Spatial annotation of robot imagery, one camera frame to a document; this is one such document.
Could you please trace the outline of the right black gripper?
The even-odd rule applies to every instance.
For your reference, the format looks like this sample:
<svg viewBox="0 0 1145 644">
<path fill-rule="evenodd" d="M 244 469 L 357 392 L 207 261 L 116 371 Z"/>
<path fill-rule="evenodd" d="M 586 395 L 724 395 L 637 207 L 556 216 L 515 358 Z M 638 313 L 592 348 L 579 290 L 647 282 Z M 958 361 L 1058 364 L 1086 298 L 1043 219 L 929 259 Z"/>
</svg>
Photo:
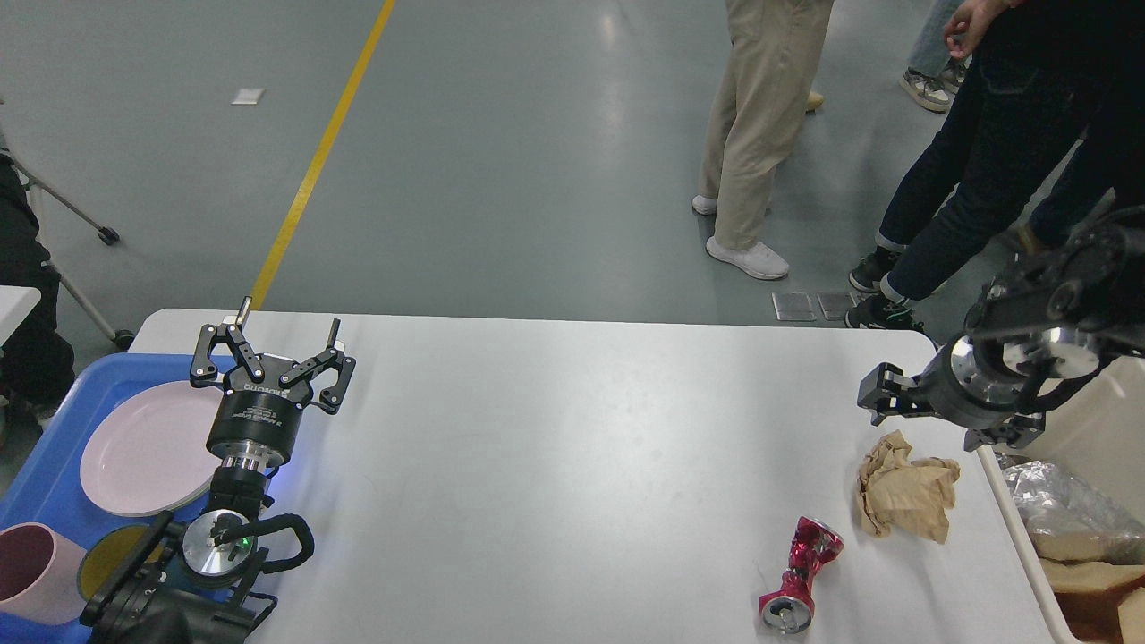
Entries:
<svg viewBox="0 0 1145 644">
<path fill-rule="evenodd" d="M 919 375 L 909 377 L 890 362 L 860 383 L 856 405 L 879 427 L 890 417 L 916 419 L 927 413 L 966 429 L 963 449 L 984 445 L 1026 448 L 1047 432 L 1047 413 L 1016 413 L 1028 376 L 1010 369 L 1001 350 L 980 347 L 968 335 L 945 345 Z"/>
</svg>

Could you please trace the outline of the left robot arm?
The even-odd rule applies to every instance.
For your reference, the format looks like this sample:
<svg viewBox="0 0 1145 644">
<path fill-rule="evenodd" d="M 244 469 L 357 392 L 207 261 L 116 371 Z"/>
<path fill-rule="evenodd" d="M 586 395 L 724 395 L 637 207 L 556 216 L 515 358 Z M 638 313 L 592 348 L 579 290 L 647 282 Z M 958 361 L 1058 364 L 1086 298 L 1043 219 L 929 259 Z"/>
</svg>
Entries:
<svg viewBox="0 0 1145 644">
<path fill-rule="evenodd" d="M 194 521 L 160 511 L 135 539 L 82 607 L 93 643 L 242 643 L 278 604 L 255 594 L 256 579 L 314 555 L 301 516 L 263 516 L 268 485 L 292 458 L 306 409 L 339 413 L 356 362 L 338 339 L 340 319 L 305 360 L 256 352 L 244 333 L 250 306 L 203 325 L 191 358 L 190 385 L 222 395 L 206 435 L 218 458 L 206 506 Z M 253 596 L 261 611 L 246 607 Z"/>
</svg>

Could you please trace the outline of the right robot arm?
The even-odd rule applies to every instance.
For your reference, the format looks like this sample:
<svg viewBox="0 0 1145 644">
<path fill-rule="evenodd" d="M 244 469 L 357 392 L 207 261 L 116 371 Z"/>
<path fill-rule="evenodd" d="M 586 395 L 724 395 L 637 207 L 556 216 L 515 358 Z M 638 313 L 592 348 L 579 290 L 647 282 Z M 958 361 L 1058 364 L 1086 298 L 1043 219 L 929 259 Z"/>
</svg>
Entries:
<svg viewBox="0 0 1145 644">
<path fill-rule="evenodd" d="M 1142 356 L 1142 207 L 1118 209 L 1047 253 L 1014 260 L 919 375 L 883 362 L 856 403 L 878 425 L 937 417 L 963 447 L 1033 443 L 1059 408 L 1120 356 Z"/>
</svg>

